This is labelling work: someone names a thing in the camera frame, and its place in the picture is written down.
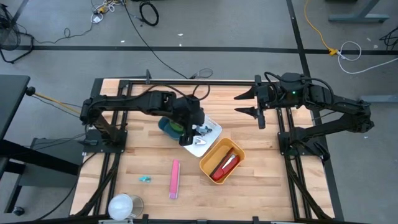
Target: yellow cable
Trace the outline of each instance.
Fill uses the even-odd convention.
[[[51,98],[51,97],[48,97],[48,96],[45,96],[45,95],[41,95],[40,93],[34,93],[34,94],[35,94],[36,96],[40,97],[40,98],[43,98],[43,99],[52,101],[52,102],[54,102],[54,103],[58,103],[59,105],[63,106],[64,108],[70,109],[71,111],[73,111],[73,112],[75,112],[75,113],[77,113],[77,114],[80,114],[79,111],[77,111],[77,110],[71,108],[71,107],[68,106],[68,105],[64,105],[63,103],[59,102],[58,100],[55,100],[55,99],[53,99],[53,98]]]
[[[312,23],[310,22],[310,20],[309,20],[308,17],[307,17],[307,6],[308,6],[309,2],[310,2],[310,0],[306,0],[306,1],[305,1],[305,5],[304,5],[304,17],[305,17],[305,20],[307,20],[307,23],[312,27],[312,29],[314,29],[316,32],[318,32],[319,36],[321,37],[321,40],[322,40],[323,45],[329,50],[329,54],[330,54],[330,55],[334,55],[334,54],[336,54],[336,53],[338,52],[338,49],[330,48],[330,47],[325,43],[325,41],[323,40],[322,33],[321,33],[315,26],[312,25]]]

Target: gray floor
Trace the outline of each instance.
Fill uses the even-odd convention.
[[[14,14],[22,0],[2,0]],[[323,49],[315,31],[305,22],[303,0],[293,2],[297,22],[306,49]],[[373,13],[388,13],[391,19],[383,24],[335,24],[327,21],[331,13],[357,10],[356,5],[312,1],[308,16],[322,30],[327,43],[339,48],[347,40],[359,43],[363,49],[384,50],[378,38],[398,24],[398,2],[381,1]],[[285,1],[276,0],[167,0],[154,1],[160,13],[159,26],[139,27],[148,44],[156,46],[222,46],[222,47],[283,47],[296,48],[294,34]],[[90,1],[29,1],[18,23],[39,40],[55,40],[69,27],[79,34],[90,27]],[[129,4],[133,14],[138,13],[137,3]],[[116,7],[95,25],[92,32],[57,45],[144,45],[132,29],[126,12]],[[20,51],[6,52],[8,57]],[[212,68],[214,79],[253,79],[255,74],[270,71],[302,72],[297,54],[226,53],[226,52],[159,52],[159,57],[173,68],[191,75],[201,68]],[[350,71],[393,59],[393,56],[363,56],[355,63],[343,63]],[[361,95],[397,93],[397,63],[379,67],[359,75],[343,73],[336,57],[307,55],[313,77],[327,81],[337,95],[358,98]],[[29,75],[30,85],[37,91],[61,101],[80,104],[89,97],[94,78],[143,75],[150,69],[154,78],[178,78],[164,67],[150,52],[118,51],[34,51],[15,65],[0,62],[0,73]],[[394,136],[398,106],[375,104],[371,107],[376,126],[365,134],[338,133],[327,137],[335,170],[345,219],[353,222],[394,223],[398,209],[398,140]],[[64,138],[83,132],[80,122],[44,105],[36,99],[25,97],[6,135],[6,139],[20,144],[30,144],[33,137]],[[0,182],[0,211],[16,177],[7,174]],[[69,189],[26,187],[17,202],[26,208],[26,214],[15,217],[0,214],[0,222],[33,220],[48,212],[64,198]],[[68,215],[72,198],[69,198],[49,217]]]

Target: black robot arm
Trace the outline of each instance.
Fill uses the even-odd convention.
[[[141,111],[152,116],[165,116],[183,127],[179,140],[181,146],[192,144],[193,137],[197,135],[192,125],[201,126],[205,120],[197,97],[188,95],[177,98],[171,91],[146,91],[137,96],[99,95],[85,100],[80,115],[83,125],[93,125],[100,131],[104,142],[114,145],[121,143],[125,134],[105,120],[103,111]]]
[[[275,108],[290,108],[305,106],[309,110],[332,110],[343,113],[340,119],[331,121],[311,128],[295,128],[290,132],[290,142],[306,142],[310,138],[323,136],[340,131],[351,131],[354,133],[365,133],[373,126],[370,120],[371,112],[369,103],[354,101],[336,96],[330,86],[316,78],[307,78],[298,73],[285,73],[281,77],[266,72],[268,75],[279,79],[279,82],[263,83],[259,75],[255,76],[255,84],[235,100],[246,100],[257,98],[257,108],[236,108],[236,111],[253,116],[259,121],[259,128],[266,127],[263,110]],[[327,88],[314,85],[311,80],[323,82]]]

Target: red object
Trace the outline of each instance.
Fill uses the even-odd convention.
[[[228,174],[239,162],[239,156],[227,153],[226,157],[217,165],[216,169],[211,173],[210,177],[214,181],[219,181],[226,174]]]

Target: white tray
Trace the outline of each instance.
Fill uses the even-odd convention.
[[[210,146],[214,143],[214,141],[218,138],[221,134],[223,128],[210,119],[207,115],[205,116],[205,123],[203,125],[207,125],[209,128],[212,129],[212,132],[205,134],[204,136],[195,136],[193,137],[193,142],[197,141],[196,138],[200,138],[206,142],[206,144],[198,145],[193,143],[189,146],[184,146],[189,152],[191,152],[196,157],[203,156],[207,150],[209,150]]]

